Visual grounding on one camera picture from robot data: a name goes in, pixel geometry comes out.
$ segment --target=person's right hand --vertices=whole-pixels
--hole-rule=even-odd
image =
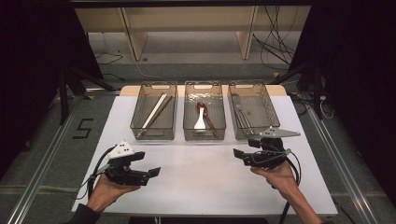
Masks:
[[[290,193],[298,190],[298,185],[294,179],[293,172],[286,161],[274,170],[265,170],[261,167],[251,167],[250,171],[256,175],[264,176],[267,182],[279,190],[280,194],[285,199],[287,199],[287,196]]]

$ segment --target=forearm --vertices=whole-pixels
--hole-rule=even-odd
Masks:
[[[322,223],[320,217],[315,213],[314,209],[306,200],[305,196],[298,190],[295,189],[293,192],[284,194],[284,197],[293,207],[297,216],[305,224],[316,224]]]

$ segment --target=spoon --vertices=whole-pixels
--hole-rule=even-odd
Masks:
[[[194,125],[194,129],[206,129],[205,122],[204,122],[204,108],[199,108],[199,118]]]
[[[215,125],[213,125],[212,121],[210,120],[209,116],[207,115],[207,107],[206,107],[206,105],[204,103],[202,103],[202,102],[198,102],[197,103],[197,109],[199,109],[201,111],[201,108],[204,109],[204,117],[206,118],[207,123],[210,126],[210,129],[213,130],[213,135],[218,136],[218,132],[216,132]]]

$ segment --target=black cloth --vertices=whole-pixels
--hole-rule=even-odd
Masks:
[[[95,224],[99,218],[100,214],[97,214],[91,210],[91,208],[80,203],[70,221],[65,222],[64,224]]]

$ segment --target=white table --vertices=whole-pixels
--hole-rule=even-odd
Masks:
[[[289,96],[271,96],[271,99],[280,128],[301,133],[301,136],[283,138],[283,143],[297,155],[302,165],[302,192],[317,214],[335,216],[336,208],[291,99]],[[147,186],[119,198],[107,208],[107,213],[153,217],[265,217],[282,213],[286,201],[263,177],[251,173],[233,155],[234,148],[245,152],[258,148],[235,140],[226,96],[223,101],[227,122],[225,138],[206,143],[185,141],[183,97],[178,98],[175,140],[136,141],[130,129],[136,100],[135,96],[116,97],[84,181],[102,154],[121,140],[128,141],[135,151],[146,152],[145,159],[132,163],[132,169],[147,171],[161,167],[161,172],[151,178]],[[289,158],[297,165],[291,155]],[[79,203],[86,202],[87,197],[77,200],[72,210],[76,211]]]

